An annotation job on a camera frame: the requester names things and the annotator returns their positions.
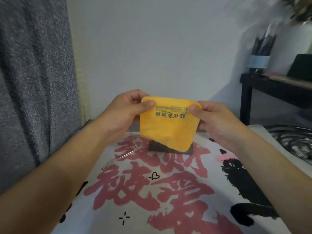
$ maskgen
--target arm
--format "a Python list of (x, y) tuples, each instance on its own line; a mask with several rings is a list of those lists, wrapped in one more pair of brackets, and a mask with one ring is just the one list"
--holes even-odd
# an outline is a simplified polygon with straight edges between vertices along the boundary
[(190, 106), (217, 143), (232, 151), (292, 233), (312, 233), (312, 179), (272, 145), (241, 123), (224, 105)]
[(92, 123), (0, 197), (0, 233), (50, 233), (75, 198), (106, 145), (155, 102), (134, 90), (118, 95)]

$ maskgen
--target gray curtain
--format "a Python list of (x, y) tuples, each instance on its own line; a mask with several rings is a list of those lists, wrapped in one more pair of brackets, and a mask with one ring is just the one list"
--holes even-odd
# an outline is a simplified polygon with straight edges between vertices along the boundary
[(0, 194), (79, 124), (66, 0), (0, 0)]

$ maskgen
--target white vase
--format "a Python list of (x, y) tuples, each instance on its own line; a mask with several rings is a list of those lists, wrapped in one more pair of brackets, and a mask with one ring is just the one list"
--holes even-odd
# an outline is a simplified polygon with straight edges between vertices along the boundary
[(272, 49), (266, 72), (287, 74), (297, 54), (310, 53), (312, 22), (285, 25), (281, 28)]

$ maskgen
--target person's left hand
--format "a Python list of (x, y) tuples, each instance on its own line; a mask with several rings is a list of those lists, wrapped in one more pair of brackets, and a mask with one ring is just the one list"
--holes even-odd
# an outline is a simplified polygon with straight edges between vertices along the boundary
[(101, 130), (107, 135), (110, 143), (121, 137), (134, 121), (139, 120), (139, 115), (151, 110), (154, 101), (141, 102), (142, 98), (149, 96), (142, 90), (131, 90), (119, 94), (96, 119)]

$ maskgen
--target black shelf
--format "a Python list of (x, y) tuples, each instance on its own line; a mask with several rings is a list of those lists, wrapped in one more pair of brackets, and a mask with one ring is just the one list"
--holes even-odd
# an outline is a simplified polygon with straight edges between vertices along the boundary
[(249, 125), (252, 89), (259, 90), (299, 108), (312, 107), (312, 91), (298, 86), (269, 80), (261, 75), (242, 74), (240, 120)]

